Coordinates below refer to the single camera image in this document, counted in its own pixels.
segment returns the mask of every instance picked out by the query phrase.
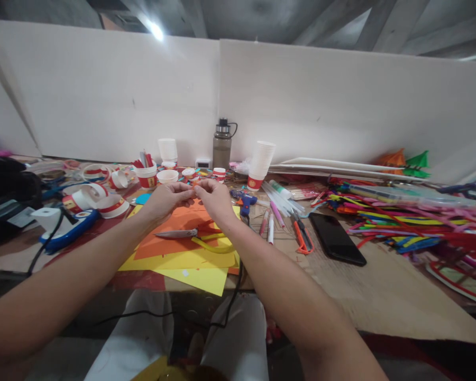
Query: smartphone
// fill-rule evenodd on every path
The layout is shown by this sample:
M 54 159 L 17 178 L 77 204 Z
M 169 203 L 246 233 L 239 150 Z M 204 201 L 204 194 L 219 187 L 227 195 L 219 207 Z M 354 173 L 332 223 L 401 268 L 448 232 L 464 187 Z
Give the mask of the smartphone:
M 308 218 L 327 256 L 352 265 L 365 266 L 367 264 L 365 257 L 335 217 L 310 213 Z

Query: gray thermos bottle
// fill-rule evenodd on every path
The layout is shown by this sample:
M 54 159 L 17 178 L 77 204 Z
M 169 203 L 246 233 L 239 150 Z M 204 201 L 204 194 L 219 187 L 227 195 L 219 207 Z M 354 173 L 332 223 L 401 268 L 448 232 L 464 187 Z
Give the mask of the gray thermos bottle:
M 231 126 L 236 126 L 234 133 L 230 134 Z M 213 167 L 229 169 L 229 160 L 231 156 L 231 138 L 236 134 L 238 124 L 228 123 L 227 118 L 220 118 L 216 125 L 213 135 Z

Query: orange paper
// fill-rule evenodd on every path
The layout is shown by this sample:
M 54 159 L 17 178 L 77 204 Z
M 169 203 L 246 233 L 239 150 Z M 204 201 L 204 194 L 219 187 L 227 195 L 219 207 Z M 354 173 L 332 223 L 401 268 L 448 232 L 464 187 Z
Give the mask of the orange paper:
M 201 246 L 191 241 L 190 238 L 166 239 L 157 237 L 156 233 L 170 230 L 191 230 L 198 225 L 211 220 L 204 206 L 192 205 L 190 208 L 176 208 L 169 220 L 150 232 L 140 243 L 134 260 L 164 256 L 171 253 L 200 249 Z M 217 240 L 206 241 L 211 246 L 217 246 Z

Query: scissors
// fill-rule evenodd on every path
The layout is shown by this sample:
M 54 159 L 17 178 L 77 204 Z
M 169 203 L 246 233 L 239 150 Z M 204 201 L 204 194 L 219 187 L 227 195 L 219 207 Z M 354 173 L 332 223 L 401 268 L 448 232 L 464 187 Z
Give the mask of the scissors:
M 226 236 L 222 233 L 222 230 L 209 227 L 209 225 L 212 223 L 213 223 L 213 220 L 209 220 L 209 221 L 203 222 L 202 224 L 199 224 L 197 228 L 195 229 L 170 230 L 167 232 L 157 233 L 155 235 L 161 238 L 173 238 L 173 239 L 191 237 L 192 242 L 197 243 L 198 245 L 204 247 L 206 250 L 214 252 L 214 253 L 226 254 L 226 253 L 230 253 L 234 251 L 233 245 L 214 247 L 204 242 L 204 241 L 209 241 L 215 238 L 226 238 Z M 214 234 L 201 237 L 199 236 L 199 232 L 208 232 L 208 233 L 214 233 Z

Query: white wall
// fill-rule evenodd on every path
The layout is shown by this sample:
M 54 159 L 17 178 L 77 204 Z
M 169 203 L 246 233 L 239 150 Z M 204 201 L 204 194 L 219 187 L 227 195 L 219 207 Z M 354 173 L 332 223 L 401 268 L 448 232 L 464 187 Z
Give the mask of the white wall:
M 433 178 L 476 169 L 476 62 L 221 40 L 219 114 L 296 156 L 370 162 L 430 150 Z
M 39 156 L 40 152 L 0 83 L 0 143 L 3 148 L 26 156 Z
M 43 155 L 131 161 L 176 138 L 211 157 L 218 41 L 0 21 L 0 66 Z

